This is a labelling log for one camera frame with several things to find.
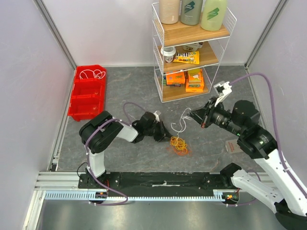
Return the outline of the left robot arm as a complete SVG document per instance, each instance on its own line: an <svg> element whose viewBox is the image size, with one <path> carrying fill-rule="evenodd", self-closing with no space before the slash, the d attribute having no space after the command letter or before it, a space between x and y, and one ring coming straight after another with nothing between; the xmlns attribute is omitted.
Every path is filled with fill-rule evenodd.
<svg viewBox="0 0 307 230"><path fill-rule="evenodd" d="M79 136L86 150L89 184L101 188L105 184L105 151L116 138L129 143L138 143L144 137L153 137L156 142L169 141L173 136L159 117L159 112L145 112L131 124L114 118L103 111L79 130Z"/></svg>

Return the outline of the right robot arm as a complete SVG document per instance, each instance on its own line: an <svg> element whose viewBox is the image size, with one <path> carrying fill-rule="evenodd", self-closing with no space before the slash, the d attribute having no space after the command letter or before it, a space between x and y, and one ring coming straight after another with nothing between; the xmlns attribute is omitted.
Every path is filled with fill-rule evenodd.
<svg viewBox="0 0 307 230"><path fill-rule="evenodd" d="M277 141L259 125L260 113L252 102L237 101L232 111L226 111L213 97L204 107L191 110L188 116L202 128L214 124L236 135L241 150L268 174L276 186L273 189L253 179L240 166L231 163L220 171L222 187L235 186L248 192L267 206L287 230L307 228L307 197L282 169L285 161L281 159Z"/></svg>

